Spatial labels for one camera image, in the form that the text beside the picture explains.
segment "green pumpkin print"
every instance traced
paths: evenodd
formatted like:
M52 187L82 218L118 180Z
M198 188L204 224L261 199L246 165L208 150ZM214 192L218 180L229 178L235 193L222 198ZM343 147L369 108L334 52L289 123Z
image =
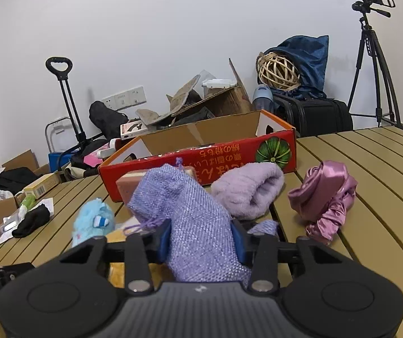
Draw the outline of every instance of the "green pumpkin print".
M291 155L291 148L288 142L275 136L259 145L259 149L255 154L255 161L257 163L276 163L283 169L291 159Z

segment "wicker ball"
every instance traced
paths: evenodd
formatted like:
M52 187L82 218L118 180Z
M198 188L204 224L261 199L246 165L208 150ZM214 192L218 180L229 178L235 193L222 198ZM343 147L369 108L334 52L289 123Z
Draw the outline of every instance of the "wicker ball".
M275 89L291 90L300 85L297 67L288 58L270 52L259 53L256 59L256 71L263 84Z

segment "pink sponge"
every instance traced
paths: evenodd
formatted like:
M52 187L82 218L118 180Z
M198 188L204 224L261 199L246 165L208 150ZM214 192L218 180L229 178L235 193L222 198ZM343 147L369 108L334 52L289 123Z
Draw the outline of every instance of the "pink sponge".
M125 175L123 175L120 179L116 181L118 191L122 196L124 204L128 204L128 202L132 197L132 194L135 191L135 188L137 188L140 181L142 180L142 177L145 175L147 171L148 169L133 170L127 172ZM184 171L186 172L186 174L190 175L194 179L197 179L195 169L192 166L185 166Z

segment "luggage trolley handle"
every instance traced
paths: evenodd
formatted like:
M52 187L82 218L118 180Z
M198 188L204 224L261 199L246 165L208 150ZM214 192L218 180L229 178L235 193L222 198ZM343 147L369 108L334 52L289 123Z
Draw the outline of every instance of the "luggage trolley handle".
M51 63L66 63L67 68L63 71L60 71L53 67ZM57 76L59 81L68 80L68 74L70 73L71 69L73 68L73 63L69 58L66 57L50 57L46 60L46 68L54 75Z
M53 67L51 65L52 63L66 63L67 68L63 71L60 71L60 70L56 69L55 67ZM73 68L73 63L71 62L71 60L69 58L66 58L66 57L50 57L46 60L45 65L46 65L46 68L58 78L58 81L59 81L61 89L62 89L63 99L65 100L65 105L67 106L68 115L70 116L71 124L74 129L74 134L76 135L78 144L82 145L84 147L86 144L87 138L85 136L85 132L82 129L82 124L79 119L78 111L76 110L76 106L73 101L73 96L71 95L70 86L68 84L68 74L71 71L71 69ZM73 115L71 113L70 105L68 103L67 95L65 94L65 89L63 87L62 81L65 81L65 86L67 87L68 97L70 98L71 105L73 107L74 116L76 117L76 121L77 121L79 130L78 130L78 127L76 126L76 122L74 121Z

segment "wooden slatted table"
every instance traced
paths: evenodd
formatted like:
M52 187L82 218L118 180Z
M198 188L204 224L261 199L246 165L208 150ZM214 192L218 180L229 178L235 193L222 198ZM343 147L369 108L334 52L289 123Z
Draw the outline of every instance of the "wooden slatted table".
M322 160L345 163L358 181L358 197L331 247L387 277L403 291L403 131L386 127L299 139L298 169L286 174L283 191L274 202L274 217L290 242L305 230L287 194L300 186L308 168ZM1 245L0 266L29 261L39 266L67 250L74 219L81 205L91 199L105 200L117 223L130 217L123 204L112 202L99 177L60 184L45 197L54 198L54 219L28 237ZM268 218L272 218L270 212L261 220ZM279 278L283 286L291 281L287 265L280 265ZM4 337L0 326L0 338ZM397 337L403 338L403 323Z

